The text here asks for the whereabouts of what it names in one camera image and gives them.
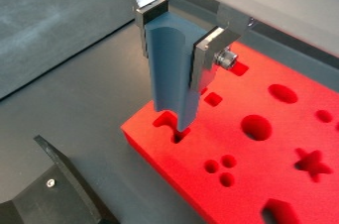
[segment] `small hole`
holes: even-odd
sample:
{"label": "small hole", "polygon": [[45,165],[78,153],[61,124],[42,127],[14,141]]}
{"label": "small hole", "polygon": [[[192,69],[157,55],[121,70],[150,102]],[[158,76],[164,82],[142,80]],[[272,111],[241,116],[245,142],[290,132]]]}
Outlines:
{"label": "small hole", "polygon": [[264,224],[297,224],[298,219],[289,203],[269,199],[260,212]]}
{"label": "small hole", "polygon": [[246,136],[254,141],[264,141],[270,135],[269,122],[257,115],[249,115],[242,119],[241,129]]}
{"label": "small hole", "polygon": [[217,169],[218,169],[218,164],[216,161],[213,161],[213,160],[205,161],[205,171],[208,173],[214,173],[217,171]]}
{"label": "small hole", "polygon": [[242,76],[248,69],[249,67],[237,61],[234,66],[229,69],[229,72],[233,73],[236,76]]}
{"label": "small hole", "polygon": [[294,92],[284,85],[273,84],[268,87],[268,93],[270,96],[284,103],[294,103],[297,96]]}
{"label": "small hole", "polygon": [[202,95],[202,94],[206,92],[206,90],[208,90],[208,87],[205,87],[205,88],[201,90],[200,95]]}
{"label": "small hole", "polygon": [[208,94],[204,100],[212,107],[216,107],[222,101],[222,97],[214,92],[212,92]]}
{"label": "small hole", "polygon": [[176,117],[168,111],[165,111],[153,121],[153,126],[168,126],[172,129],[173,136],[170,140],[174,144],[177,144],[190,132],[189,128],[186,128],[182,132],[176,130]]}
{"label": "small hole", "polygon": [[221,157],[221,164],[225,168],[232,168],[237,164],[237,161],[234,157],[225,155]]}
{"label": "small hole", "polygon": [[317,110],[314,116],[322,123],[329,123],[332,121],[332,115],[325,110]]}
{"label": "small hole", "polygon": [[234,184],[234,177],[230,173],[222,172],[220,175],[220,184],[224,187],[230,187]]}

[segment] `red foam board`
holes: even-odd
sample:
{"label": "red foam board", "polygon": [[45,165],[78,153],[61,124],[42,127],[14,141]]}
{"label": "red foam board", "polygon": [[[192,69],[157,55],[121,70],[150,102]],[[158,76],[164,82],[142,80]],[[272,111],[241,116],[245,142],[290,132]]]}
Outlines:
{"label": "red foam board", "polygon": [[240,64],[218,69],[189,128],[149,102],[125,138],[209,223],[339,223],[339,94],[244,45],[232,51]]}

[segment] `gray table surface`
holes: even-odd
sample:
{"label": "gray table surface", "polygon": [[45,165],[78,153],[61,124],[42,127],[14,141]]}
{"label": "gray table surface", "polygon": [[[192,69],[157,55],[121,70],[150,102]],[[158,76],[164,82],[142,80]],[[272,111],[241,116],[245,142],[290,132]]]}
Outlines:
{"label": "gray table surface", "polygon": [[0,202],[51,165],[39,134],[121,223],[204,223],[118,129],[150,99],[137,31],[126,25],[0,102]]}

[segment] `rectangular hole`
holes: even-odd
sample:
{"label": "rectangular hole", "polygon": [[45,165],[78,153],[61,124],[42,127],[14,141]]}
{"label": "rectangular hole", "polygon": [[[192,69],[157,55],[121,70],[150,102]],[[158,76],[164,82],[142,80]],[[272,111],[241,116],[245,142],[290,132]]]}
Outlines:
{"label": "rectangular hole", "polygon": [[212,106],[216,107],[220,102],[222,101],[222,97],[216,94],[214,92],[210,92],[208,96],[205,97],[204,101]]}
{"label": "rectangular hole", "polygon": [[248,69],[249,67],[237,61],[234,66],[229,69],[229,72],[236,76],[242,76]]}

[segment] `hole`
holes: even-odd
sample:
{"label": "hole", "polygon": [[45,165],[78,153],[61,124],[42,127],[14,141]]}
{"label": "hole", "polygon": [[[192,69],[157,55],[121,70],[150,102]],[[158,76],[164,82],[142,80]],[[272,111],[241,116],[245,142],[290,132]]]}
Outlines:
{"label": "hole", "polygon": [[234,66],[229,69],[229,72],[233,73],[236,76],[242,76],[248,69],[249,67],[237,61]]}
{"label": "hole", "polygon": [[269,199],[260,212],[264,224],[298,224],[290,204],[284,201]]}
{"label": "hole", "polygon": [[202,94],[206,92],[206,90],[208,90],[208,87],[205,87],[205,88],[201,90],[200,95],[202,95]]}
{"label": "hole", "polygon": [[154,127],[168,126],[172,129],[173,136],[170,140],[174,144],[177,144],[190,132],[189,128],[186,128],[182,132],[178,132],[176,130],[176,117],[168,111],[165,111],[160,115],[160,117],[153,121],[153,126]]}
{"label": "hole", "polygon": [[232,168],[237,164],[237,161],[233,156],[225,155],[221,157],[221,164],[225,168]]}
{"label": "hole", "polygon": [[216,107],[222,101],[222,97],[214,92],[212,92],[208,94],[204,100],[212,107]]}
{"label": "hole", "polygon": [[205,161],[205,171],[208,173],[214,173],[217,171],[217,169],[218,169],[218,164],[216,161],[213,161],[213,160]]}
{"label": "hole", "polygon": [[321,152],[318,150],[306,154],[301,149],[294,150],[300,160],[293,164],[297,170],[306,171],[313,182],[320,181],[321,173],[332,173],[330,167],[321,162]]}
{"label": "hole", "polygon": [[246,136],[254,141],[264,141],[270,135],[269,122],[257,115],[249,115],[242,119],[241,129]]}
{"label": "hole", "polygon": [[222,172],[220,175],[220,183],[224,187],[230,187],[234,184],[234,178],[230,173]]}
{"label": "hole", "polygon": [[332,121],[332,115],[325,110],[317,110],[314,116],[322,123],[329,123]]}
{"label": "hole", "polygon": [[284,85],[273,84],[268,87],[268,93],[270,96],[284,103],[294,103],[297,96],[294,92]]}

